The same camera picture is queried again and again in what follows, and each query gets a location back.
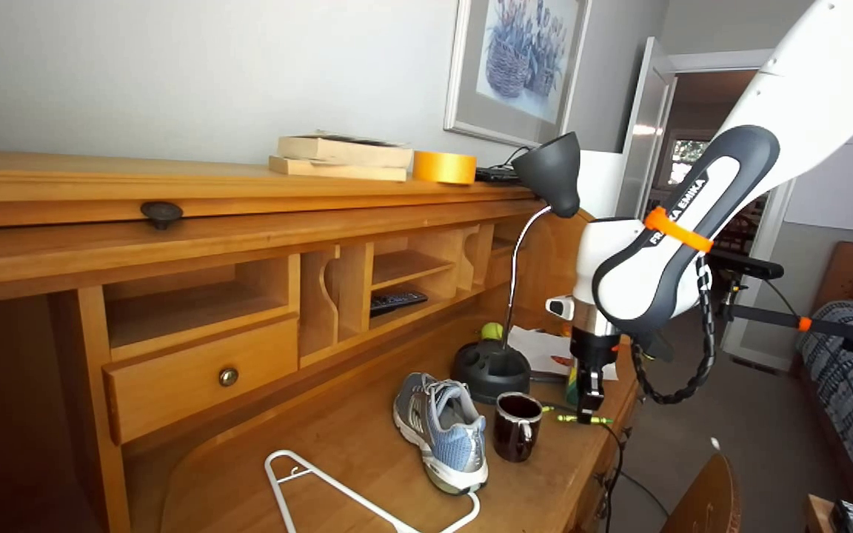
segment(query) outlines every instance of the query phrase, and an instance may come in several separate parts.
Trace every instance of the gray running shoe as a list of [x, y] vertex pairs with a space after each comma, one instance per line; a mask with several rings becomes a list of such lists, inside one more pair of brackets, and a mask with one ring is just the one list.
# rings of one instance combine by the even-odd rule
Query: gray running shoe
[[485, 417], [459, 381], [432, 375], [407, 375], [393, 401], [393, 423], [407, 441], [419, 446], [430, 481], [443, 492], [466, 494], [483, 488]]

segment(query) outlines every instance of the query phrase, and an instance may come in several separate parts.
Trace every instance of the masking tape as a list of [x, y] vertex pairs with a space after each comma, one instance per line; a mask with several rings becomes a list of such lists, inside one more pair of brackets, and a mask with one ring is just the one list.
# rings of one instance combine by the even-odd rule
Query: masking tape
[[413, 179], [468, 185], [476, 181], [476, 158], [471, 155], [414, 152]]

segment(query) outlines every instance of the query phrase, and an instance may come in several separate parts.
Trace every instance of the wooden chair back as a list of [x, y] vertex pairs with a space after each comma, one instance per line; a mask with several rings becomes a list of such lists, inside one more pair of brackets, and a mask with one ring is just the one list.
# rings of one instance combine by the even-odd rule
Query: wooden chair back
[[739, 485], [722, 453], [710, 458], [660, 533], [738, 533]]

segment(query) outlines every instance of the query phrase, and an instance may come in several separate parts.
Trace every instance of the braided cable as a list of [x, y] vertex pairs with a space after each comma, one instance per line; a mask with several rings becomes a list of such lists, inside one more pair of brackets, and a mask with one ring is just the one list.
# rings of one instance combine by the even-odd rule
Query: braided cable
[[700, 360], [700, 365], [697, 367], [696, 374], [690, 381], [686, 382], [686, 387], [673, 392], [672, 395], [662, 395], [657, 392], [653, 385], [647, 379], [647, 374], [643, 370], [643, 349], [640, 344], [634, 344], [630, 357], [634, 361], [634, 371], [637, 374], [637, 382], [643, 388], [644, 394], [648, 395], [654, 402], [663, 405], [680, 403], [687, 398], [690, 398], [710, 375], [710, 369], [713, 368], [715, 362], [715, 325], [713, 323], [713, 306], [710, 301], [710, 273], [706, 267], [705, 256], [697, 257], [697, 290], [700, 291], [700, 313], [702, 314], [703, 326], [703, 358]]

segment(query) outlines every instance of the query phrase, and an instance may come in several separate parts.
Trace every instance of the orange band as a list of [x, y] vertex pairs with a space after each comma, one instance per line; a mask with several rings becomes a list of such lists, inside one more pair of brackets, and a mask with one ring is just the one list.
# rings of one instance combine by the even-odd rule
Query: orange band
[[657, 206], [657, 208], [654, 208], [650, 212], [650, 215], [647, 216], [647, 219], [644, 219], [643, 225], [647, 226], [647, 229], [654, 230], [654, 232], [660, 232], [673, 237], [692, 249], [700, 250], [700, 252], [709, 253], [713, 249], [713, 241], [698, 233], [690, 232], [689, 229], [678, 226], [676, 222], [670, 220], [670, 217], [666, 215], [666, 209], [663, 207]]

